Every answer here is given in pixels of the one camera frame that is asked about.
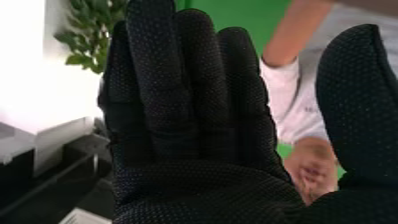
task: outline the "green leaf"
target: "green leaf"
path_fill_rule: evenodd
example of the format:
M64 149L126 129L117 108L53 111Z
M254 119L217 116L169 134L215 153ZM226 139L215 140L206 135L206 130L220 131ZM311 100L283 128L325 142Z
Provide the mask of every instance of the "green leaf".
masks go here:
M92 65L91 66L91 71L96 73L96 74L101 74L103 73L103 67L100 65Z
M82 54L73 54L66 59L66 65L87 65L92 63L92 59L89 56Z
M84 62L84 55L73 54L66 59L66 65L78 65Z
M82 0L69 0L69 4L73 9L80 10L82 9Z
M69 25L76 28L76 29L80 29L80 30L84 30L84 29L87 29L87 24L84 24L76 19L73 19L69 16L68 16L68 22L69 22Z
M110 13L108 0L92 0L92 6L98 12Z
M101 39L100 39L100 47L101 48L108 48L108 38L107 37L103 37Z

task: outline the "gloved hand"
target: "gloved hand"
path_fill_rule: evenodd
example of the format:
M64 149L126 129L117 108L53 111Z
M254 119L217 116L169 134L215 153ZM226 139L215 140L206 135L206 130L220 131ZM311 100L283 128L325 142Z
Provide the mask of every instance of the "gloved hand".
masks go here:
M100 106L114 223L291 223L304 207L275 152L251 38L172 0L132 0L114 28Z
M378 27L361 25L334 39L320 61L316 97L347 174L339 191L302 213L304 224L398 223L396 75Z

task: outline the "black object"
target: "black object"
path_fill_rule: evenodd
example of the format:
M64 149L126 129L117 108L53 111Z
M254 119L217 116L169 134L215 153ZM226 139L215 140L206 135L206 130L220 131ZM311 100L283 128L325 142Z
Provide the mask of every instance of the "black object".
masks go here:
M355 47L345 48L345 42ZM350 130L339 126L347 117L338 116L352 106L359 110L371 103L357 95L368 91L354 84L357 79L336 82L336 77L361 75L355 69L352 74L345 72L348 62L361 65L361 72L382 76L386 55L371 51L380 46L364 26L341 34L325 52L320 109L338 156L357 181L348 181L341 191L306 208L275 152L275 127L249 34L242 28L227 28L215 35L206 14L197 10L176 13L172 0L130 1L126 23L114 29L98 98L114 157L116 224L398 223L396 169L364 172L364 166L375 165L366 164L370 157L382 162L384 155L396 155L396 147L386 148L389 152L382 154L357 138L375 136L363 141L396 143L380 137L391 136L396 123L377 124L375 134L366 125L378 121L373 116L380 113L357 113L352 119L368 123L345 120ZM352 85L355 94L348 99L359 100L350 105L345 99ZM389 120L398 114L396 104L380 106L393 107L384 117ZM355 145L364 147L364 154ZM386 171L394 176L380 178Z
M0 209L14 202L14 197L32 187L34 149L12 158L9 164L0 164Z
M199 10L130 1L100 93L114 223L297 220L304 202L275 152L258 63L242 28L217 35Z

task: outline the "hand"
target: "hand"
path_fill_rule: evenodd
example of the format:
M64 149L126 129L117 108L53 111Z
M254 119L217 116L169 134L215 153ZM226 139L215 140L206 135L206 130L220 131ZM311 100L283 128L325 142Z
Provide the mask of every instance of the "hand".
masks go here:
M295 145L284 160L284 168L295 182L307 205L338 190L338 162L329 143L313 145L318 139L307 139Z
M304 203L275 152L249 34L229 28L217 35L208 15L176 13L172 0L128 3L98 101L114 223L293 222Z

